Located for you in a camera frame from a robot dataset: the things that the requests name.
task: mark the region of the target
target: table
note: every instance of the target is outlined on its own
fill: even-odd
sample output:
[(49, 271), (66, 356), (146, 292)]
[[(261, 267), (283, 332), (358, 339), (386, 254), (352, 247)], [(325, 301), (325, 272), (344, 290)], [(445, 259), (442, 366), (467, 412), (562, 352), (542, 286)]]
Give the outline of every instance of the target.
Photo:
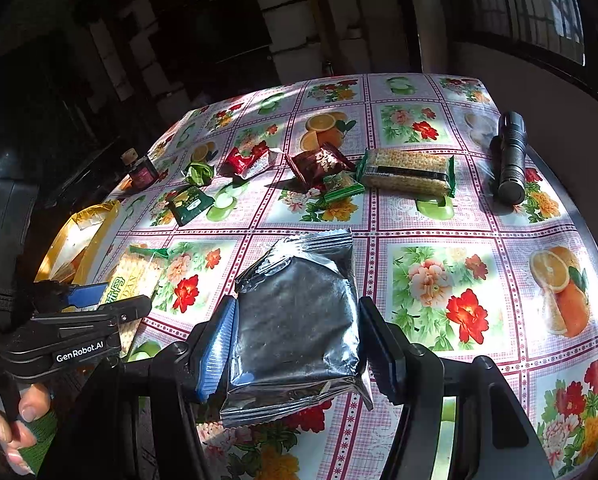
[[(412, 341), (444, 357), (491, 356), (537, 428), (555, 475), (575, 476), (598, 449), (598, 250), (532, 150), (524, 203), (506, 209), (493, 201), (488, 145), (498, 117), (479, 80), (414, 73), (298, 82), (188, 112), (149, 152), (160, 181), (133, 196), (112, 192), (122, 215), (89, 281), (104, 281), (130, 244), (170, 248), (169, 270), (134, 342), (135, 349), (148, 340), (163, 348), (208, 319), (235, 276), (274, 241), (349, 227), (360, 293)], [(334, 121), (345, 132), (332, 128)], [(377, 189), (319, 209), (313, 193), (291, 189), (281, 162), (240, 188), (230, 207), (210, 215), (215, 221), (202, 214), (178, 227), (165, 200), (181, 186), (188, 161), (218, 167), (233, 146), (247, 154), (262, 140), (290, 155), (327, 140), (352, 161), (375, 147), (454, 156), (454, 216), (427, 218), (413, 200)], [(230, 182), (217, 176), (205, 192), (216, 197)], [(182, 280), (197, 295), (175, 307)], [(375, 383), (373, 395), (372, 412), (349, 394), (266, 431), (209, 423), (199, 433), (217, 478), (378, 478), (401, 408)], [(442, 430), (440, 464), (450, 455)], [(150, 473), (149, 444), (143, 452)]]

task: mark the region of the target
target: bottle cap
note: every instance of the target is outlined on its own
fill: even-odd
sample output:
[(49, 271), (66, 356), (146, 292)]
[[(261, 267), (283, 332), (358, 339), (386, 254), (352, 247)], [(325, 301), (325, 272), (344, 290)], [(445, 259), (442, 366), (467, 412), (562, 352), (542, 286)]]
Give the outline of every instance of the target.
[(137, 160), (137, 158), (139, 158), (139, 155), (137, 155), (137, 152), (134, 150), (134, 148), (130, 148), (121, 156), (121, 160), (125, 166), (130, 166), (135, 160)]

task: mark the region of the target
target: dark green packet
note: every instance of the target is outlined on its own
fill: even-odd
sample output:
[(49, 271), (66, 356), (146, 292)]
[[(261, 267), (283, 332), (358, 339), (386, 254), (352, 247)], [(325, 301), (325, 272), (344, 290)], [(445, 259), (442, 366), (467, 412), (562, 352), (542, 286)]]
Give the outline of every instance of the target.
[(215, 203), (215, 199), (190, 186), (168, 200), (168, 208), (172, 211), (179, 226), (186, 225), (195, 216), (200, 215)]
[(365, 191), (365, 187), (356, 182), (352, 174), (348, 173), (348, 171), (340, 171), (337, 174), (325, 176), (323, 178), (323, 185), (326, 187), (326, 193), (323, 195), (326, 204)]

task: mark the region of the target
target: pink checkered pattern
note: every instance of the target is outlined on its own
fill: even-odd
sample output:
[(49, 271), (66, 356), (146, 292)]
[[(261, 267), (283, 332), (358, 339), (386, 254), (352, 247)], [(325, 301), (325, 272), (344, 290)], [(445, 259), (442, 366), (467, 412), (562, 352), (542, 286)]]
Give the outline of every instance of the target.
[[(393, 92), (388, 85), (388, 79), (403, 76), (415, 87), (413, 93)], [(313, 80), (226, 100), (211, 105), (195, 117), (192, 117), (192, 112), (186, 114), (155, 143), (156, 146), (174, 134), (161, 157), (157, 157), (155, 161), (158, 164), (163, 158), (176, 156), (176, 162), (170, 166), (169, 176), (144, 192), (145, 199), (135, 207), (134, 212), (130, 204), (138, 195), (128, 197), (119, 189), (112, 193), (111, 198), (124, 200), (121, 214), (130, 215), (111, 246), (101, 248), (106, 253), (100, 256), (100, 264), (98, 261), (96, 263), (98, 270), (95, 281), (105, 280), (130, 244), (145, 243), (148, 247), (162, 248), (169, 247), (176, 241), (225, 242), (231, 248), (230, 251), (226, 249), (221, 252), (221, 257), (226, 258), (225, 272), (218, 278), (217, 291), (208, 301), (207, 312), (199, 320), (207, 319), (221, 295), (233, 292), (236, 276), (253, 264), (279, 238), (349, 227), (354, 236), (359, 294), (371, 296), (381, 313), (391, 319), (391, 306), (387, 305), (392, 288), (392, 284), (388, 282), (391, 265), (388, 249), (391, 246), (416, 244), (461, 247), (469, 253), (471, 248), (475, 252), (482, 250), (480, 254), (488, 254), (495, 266), (489, 267), (489, 279), (496, 279), (500, 286), (504, 327), (502, 337), (506, 340), (503, 350), (490, 352), (489, 355), (498, 364), (519, 397), (522, 407), (534, 422), (537, 396), (542, 395), (537, 390), (537, 381), (541, 382), (541, 377), (545, 376), (563, 375), (570, 368), (598, 357), (598, 277), (582, 240), (561, 203), (560, 216), (535, 224), (521, 222), (518, 218), (512, 221), (511, 217), (493, 206), (492, 193), (487, 187), (490, 156), (484, 145), (479, 144), (484, 139), (471, 132), (469, 121), (473, 118), (469, 116), (466, 120), (466, 114), (484, 116), (487, 123), (488, 120), (496, 122), (499, 113), (487, 92), (484, 96), (490, 102), (468, 102), (464, 96), (443, 89), (439, 82), (441, 77), (444, 76), (373, 74)], [(336, 84), (346, 79), (358, 80), (356, 85), (351, 86), (355, 93), (351, 100), (326, 103), (308, 96), (315, 85)], [(286, 94), (280, 105), (270, 115), (259, 113), (261, 102), (279, 92)], [(237, 104), (241, 106), (230, 122), (211, 130), (215, 114)], [(279, 160), (274, 168), (252, 179), (248, 190), (238, 198), (235, 210), (223, 222), (210, 222), (201, 215), (183, 227), (178, 227), (175, 223), (149, 226), (150, 209), (164, 192), (177, 188), (181, 181), (179, 171), (186, 167), (197, 146), (210, 140), (214, 142), (219, 152), (217, 168), (220, 168), (240, 129), (276, 122), (285, 129), (284, 137), (280, 139), (280, 149), (296, 154), (301, 151), (300, 142), (306, 132), (305, 122), (308, 118), (319, 113), (342, 111), (348, 121), (357, 121), (341, 147), (343, 153), (356, 161), (361, 158), (366, 147), (381, 146), (377, 111), (385, 104), (425, 104), (435, 110), (437, 120), (445, 125), (449, 140), (443, 146), (426, 142), (416, 146), (408, 145), (404, 149), (455, 156), (457, 197), (454, 199), (453, 219), (443, 222), (427, 219), (413, 209), (412, 200), (376, 189), (369, 189), (364, 196), (357, 197), (360, 208), (357, 214), (352, 214), (350, 222), (300, 222), (298, 219), (301, 215), (280, 216), (278, 198), (281, 187), (292, 174), (285, 160)], [(192, 123), (195, 127), (189, 128), (190, 137), (185, 144), (177, 147), (183, 131)], [(217, 176), (205, 190), (213, 195), (228, 182)], [(540, 189), (548, 190), (551, 194), (545, 179), (540, 182)], [(537, 328), (540, 328), (537, 317), (540, 290), (529, 271), (528, 259), (536, 250), (557, 245), (573, 251), (582, 269), (586, 269), (588, 273), (590, 322), (575, 338), (540, 333)], [(135, 346), (147, 339), (157, 340), (165, 346), (171, 341), (185, 339), (191, 328), (190, 323), (184, 323), (165, 313), (151, 314), (142, 322)], [(476, 353), (478, 349), (473, 352), (455, 352), (452, 357), (472, 360)], [(333, 414), (332, 422), (326, 428), (325, 444), (320, 444), (320, 449), (315, 449), (311, 465), (317, 470), (316, 477), (319, 480), (378, 478), (392, 443), (400, 408), (391, 406), (378, 393), (376, 384), (372, 384), (375, 397), (375, 410), (372, 412), (362, 408), (361, 399), (353, 394), (334, 400), (330, 412)], [(311, 432), (299, 435), (301, 442), (305, 440), (308, 443), (311, 438), (314, 438)]]

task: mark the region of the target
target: green fabric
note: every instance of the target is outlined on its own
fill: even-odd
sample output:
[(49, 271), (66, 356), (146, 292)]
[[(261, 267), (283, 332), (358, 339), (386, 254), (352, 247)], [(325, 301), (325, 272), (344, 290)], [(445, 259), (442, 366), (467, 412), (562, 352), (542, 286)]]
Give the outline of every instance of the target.
[(54, 411), (50, 411), (41, 418), (32, 422), (24, 422), (24, 424), (36, 437), (36, 444), (31, 447), (21, 448), (18, 452), (36, 475), (56, 433), (57, 418)]

